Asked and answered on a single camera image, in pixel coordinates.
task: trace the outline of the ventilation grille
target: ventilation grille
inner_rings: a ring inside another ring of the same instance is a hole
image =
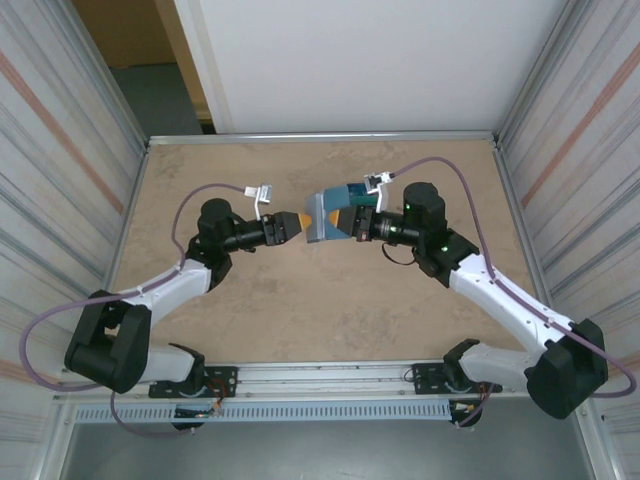
[[[174,418],[177,404],[117,406],[118,416],[130,423],[181,423]],[[205,411],[207,405],[181,404],[181,409]],[[217,415],[199,422],[275,422],[323,420],[450,420],[448,400],[326,401],[326,402],[223,402]],[[108,405],[80,405],[76,423],[113,423]]]

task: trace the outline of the cable connector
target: cable connector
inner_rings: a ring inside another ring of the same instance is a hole
[[[263,183],[259,187],[244,187],[245,197],[253,197],[253,209],[256,212],[256,220],[260,220],[260,205],[268,205],[271,203],[271,195],[273,193],[273,185]]]
[[[387,183],[393,182],[391,172],[370,173],[364,176],[364,187],[369,195],[377,194],[378,203],[376,203],[376,212],[380,213],[389,203],[389,195],[387,194]]]

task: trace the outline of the marble-patterned surface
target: marble-patterned surface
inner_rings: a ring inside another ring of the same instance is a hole
[[[304,199],[316,191],[430,155],[448,157],[463,170],[494,263],[531,291],[491,149],[484,141],[153,147],[116,286],[135,285],[175,261],[169,240],[175,210],[201,184],[272,183],[273,202],[265,212],[302,211]],[[413,181],[433,182],[447,202],[450,225],[477,243],[462,187],[444,165],[428,164],[399,177],[391,186],[390,208],[400,210],[404,186]],[[183,244],[196,233],[200,205],[212,196],[227,198],[234,211],[251,218],[252,203],[241,194],[202,192],[180,221]],[[410,258],[403,248],[392,253]],[[468,337],[497,347],[519,347],[469,300],[415,266],[385,260],[379,243],[307,245],[299,235],[284,246],[239,252],[232,259],[226,280],[161,322],[153,330],[155,342],[187,345],[211,362],[436,358]]]

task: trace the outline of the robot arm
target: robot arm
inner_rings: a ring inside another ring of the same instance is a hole
[[[254,190],[257,201],[262,187]],[[118,393],[149,381],[179,384],[186,394],[198,392],[204,380],[204,357],[175,344],[150,346],[151,329],[180,305],[219,285],[231,269],[230,253],[281,245],[308,225],[305,216],[297,213],[260,215],[257,204],[256,216],[245,221],[226,200],[205,202],[198,234],[181,262],[136,288],[118,292],[123,299],[84,308],[65,367]],[[111,294],[98,291],[91,298],[100,296]]]
[[[371,193],[381,195],[389,181],[372,175],[365,184]],[[566,418],[606,382],[606,361],[550,324],[555,322],[604,349],[600,328],[588,319],[575,323],[552,311],[496,269],[490,275],[488,262],[478,248],[448,228],[444,200],[432,184],[409,185],[404,191],[402,214],[382,211],[378,208],[381,203],[376,207],[350,205],[332,212],[329,218],[338,230],[358,242],[382,240],[412,247],[414,259],[426,275],[478,304],[525,349],[495,349],[472,339],[462,342],[444,357],[447,381],[456,390],[464,390],[469,381],[497,383],[527,391],[546,413]],[[525,308],[523,302],[543,312],[547,321]]]

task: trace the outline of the white wall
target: white wall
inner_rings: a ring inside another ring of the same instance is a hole
[[[50,440],[53,393],[23,370],[20,333],[104,285],[146,150],[83,28],[67,2],[0,2],[2,480],[37,478]],[[79,315],[57,315],[29,337],[29,359],[50,382]]]
[[[220,133],[493,129],[566,0],[175,0]]]
[[[554,306],[596,322],[640,378],[640,2],[586,3],[501,138]],[[640,390],[597,405],[622,478],[640,478]]]

